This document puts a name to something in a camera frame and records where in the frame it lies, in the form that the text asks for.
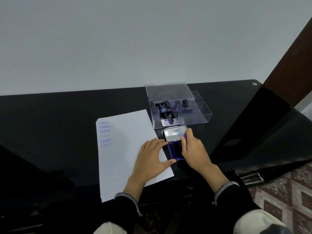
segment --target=clear plastic box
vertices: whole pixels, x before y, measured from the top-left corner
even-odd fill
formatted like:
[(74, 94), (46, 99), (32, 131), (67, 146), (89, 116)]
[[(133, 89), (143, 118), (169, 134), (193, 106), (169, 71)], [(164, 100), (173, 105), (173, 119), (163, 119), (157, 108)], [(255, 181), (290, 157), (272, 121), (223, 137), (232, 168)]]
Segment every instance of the clear plastic box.
[(185, 82), (147, 84), (145, 88), (154, 129), (202, 124), (211, 118), (206, 103)]

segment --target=white sheet of paper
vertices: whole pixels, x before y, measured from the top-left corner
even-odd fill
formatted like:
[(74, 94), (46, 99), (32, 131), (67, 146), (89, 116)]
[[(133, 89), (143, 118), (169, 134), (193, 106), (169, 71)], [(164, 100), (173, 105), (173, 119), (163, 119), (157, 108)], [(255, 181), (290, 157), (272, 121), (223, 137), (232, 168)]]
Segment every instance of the white sheet of paper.
[[(102, 202), (105, 202), (123, 191), (141, 146), (155, 138), (156, 133), (146, 110), (99, 118), (96, 121), (96, 133), (100, 192)], [(163, 149), (159, 152), (159, 160), (167, 161)], [(169, 167), (145, 186), (173, 176)]]

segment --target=glossy black tabletop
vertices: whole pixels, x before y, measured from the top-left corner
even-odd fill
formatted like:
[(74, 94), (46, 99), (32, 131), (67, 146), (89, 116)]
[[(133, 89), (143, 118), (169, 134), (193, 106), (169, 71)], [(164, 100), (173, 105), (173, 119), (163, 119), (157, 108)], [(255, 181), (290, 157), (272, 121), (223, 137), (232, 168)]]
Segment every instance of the glossy black tabletop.
[[(311, 158), (312, 122), (256, 80), (189, 88), (213, 113), (194, 135), (223, 171)], [(0, 204), (99, 194), (96, 120), (143, 109), (144, 87), (0, 96)], [(172, 170), (196, 175), (185, 161)]]

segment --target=brown wooden door frame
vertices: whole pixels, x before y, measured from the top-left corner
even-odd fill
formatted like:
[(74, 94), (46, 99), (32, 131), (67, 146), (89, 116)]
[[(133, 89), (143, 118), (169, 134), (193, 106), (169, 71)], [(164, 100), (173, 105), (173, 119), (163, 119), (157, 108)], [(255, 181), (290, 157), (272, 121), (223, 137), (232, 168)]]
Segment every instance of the brown wooden door frame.
[(263, 86), (293, 107), (312, 91), (312, 18)]

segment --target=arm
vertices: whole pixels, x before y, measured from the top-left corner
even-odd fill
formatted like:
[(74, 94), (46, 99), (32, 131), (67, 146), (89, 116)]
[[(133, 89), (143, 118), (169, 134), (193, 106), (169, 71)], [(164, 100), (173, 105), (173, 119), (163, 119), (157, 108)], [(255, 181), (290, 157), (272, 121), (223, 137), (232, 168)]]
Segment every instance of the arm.
[(282, 222), (261, 210), (236, 182), (229, 181), (217, 165), (211, 163), (204, 145), (193, 136), (192, 129), (188, 128), (186, 134), (187, 141), (181, 136), (182, 155), (190, 167), (207, 181), (215, 193), (213, 204), (234, 233), (291, 233)]
[(133, 232), (139, 216), (138, 201), (146, 182), (157, 177), (176, 162), (175, 159), (164, 163), (159, 160), (159, 152), (167, 144), (168, 142), (163, 139), (154, 138), (142, 145), (126, 187), (122, 193), (115, 196), (109, 222), (102, 224), (94, 234)]

